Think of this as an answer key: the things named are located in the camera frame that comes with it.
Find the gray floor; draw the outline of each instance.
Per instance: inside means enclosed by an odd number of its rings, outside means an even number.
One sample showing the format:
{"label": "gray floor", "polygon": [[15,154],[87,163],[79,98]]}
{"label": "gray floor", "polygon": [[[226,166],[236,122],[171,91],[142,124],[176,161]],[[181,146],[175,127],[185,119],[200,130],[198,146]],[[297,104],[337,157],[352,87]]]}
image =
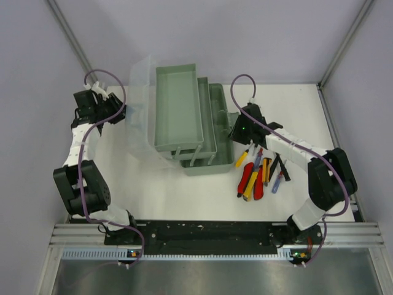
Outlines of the gray floor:
{"label": "gray floor", "polygon": [[289,262],[154,262],[130,270],[107,265],[67,289],[102,262],[63,261],[52,295],[378,295],[367,250],[323,250],[306,269]]}

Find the red handle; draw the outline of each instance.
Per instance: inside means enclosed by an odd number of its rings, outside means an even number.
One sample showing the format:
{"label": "red handle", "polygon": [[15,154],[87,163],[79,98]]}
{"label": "red handle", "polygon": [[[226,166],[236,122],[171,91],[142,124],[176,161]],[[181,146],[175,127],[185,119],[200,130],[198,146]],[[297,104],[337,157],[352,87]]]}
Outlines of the red handle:
{"label": "red handle", "polygon": [[241,177],[241,181],[238,185],[238,198],[240,198],[244,194],[253,169],[254,163],[248,163],[246,166],[244,166],[243,176]]}
{"label": "red handle", "polygon": [[260,200],[263,197],[263,183],[262,183],[262,166],[259,167],[257,180],[254,184],[254,200]]}

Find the tabletop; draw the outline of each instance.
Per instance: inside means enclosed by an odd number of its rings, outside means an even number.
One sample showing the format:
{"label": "tabletop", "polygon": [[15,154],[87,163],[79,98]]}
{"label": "tabletop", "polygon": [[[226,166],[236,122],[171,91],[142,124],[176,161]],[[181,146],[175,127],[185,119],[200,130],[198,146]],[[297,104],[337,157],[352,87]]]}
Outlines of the tabletop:
{"label": "tabletop", "polygon": [[[120,87],[108,87],[122,100]],[[228,111],[237,111],[230,98],[230,86],[224,85]],[[252,95],[251,85],[236,85],[235,98],[241,106]],[[325,149],[332,149],[316,85],[258,85],[255,103],[267,122],[275,121],[291,134]],[[234,143],[235,159],[246,149]],[[237,186],[243,167],[255,159],[251,149],[239,168],[219,175],[187,176],[180,166],[151,170],[127,153],[125,121],[105,124],[99,140],[97,167],[109,186],[112,202],[127,209],[136,219],[212,220],[212,221],[286,221],[308,198],[306,173],[291,162],[286,163],[291,181],[282,180],[276,194],[271,193],[279,167],[261,200],[245,202],[238,198]],[[271,151],[263,157],[274,159]],[[330,212],[343,208],[341,202]],[[341,216],[327,221],[354,221],[351,207]]]}

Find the white wall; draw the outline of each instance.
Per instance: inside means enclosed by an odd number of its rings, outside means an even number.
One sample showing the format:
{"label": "white wall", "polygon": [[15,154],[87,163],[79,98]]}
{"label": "white wall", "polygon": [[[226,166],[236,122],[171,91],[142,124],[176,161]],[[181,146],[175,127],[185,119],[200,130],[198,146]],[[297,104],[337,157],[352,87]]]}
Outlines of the white wall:
{"label": "white wall", "polygon": [[368,220],[393,258],[393,1],[378,0],[325,94]]}
{"label": "white wall", "polygon": [[229,83],[319,82],[364,0],[57,0],[94,67],[149,54]]}
{"label": "white wall", "polygon": [[41,0],[3,0],[0,37],[0,286],[26,295],[65,216],[52,171],[71,143],[83,72]]}

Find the green tray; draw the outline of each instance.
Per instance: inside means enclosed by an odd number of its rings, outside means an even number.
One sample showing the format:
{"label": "green tray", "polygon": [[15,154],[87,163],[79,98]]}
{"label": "green tray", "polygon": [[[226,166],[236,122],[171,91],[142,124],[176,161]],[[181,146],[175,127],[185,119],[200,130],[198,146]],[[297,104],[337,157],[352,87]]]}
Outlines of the green tray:
{"label": "green tray", "polygon": [[221,84],[210,84],[209,90],[217,154],[210,165],[209,159],[196,160],[193,167],[190,166],[190,160],[180,161],[185,174],[189,176],[226,173],[235,162],[233,142],[228,138],[231,126],[224,90]]}
{"label": "green tray", "polygon": [[213,119],[210,105],[208,78],[198,78],[199,99],[201,106],[203,144],[197,149],[186,149],[173,151],[171,153],[174,160],[192,160],[192,166],[196,159],[209,158],[211,162],[217,153],[216,137],[214,136]]}
{"label": "green tray", "polygon": [[203,131],[195,64],[158,67],[156,73],[156,150],[196,149]]}

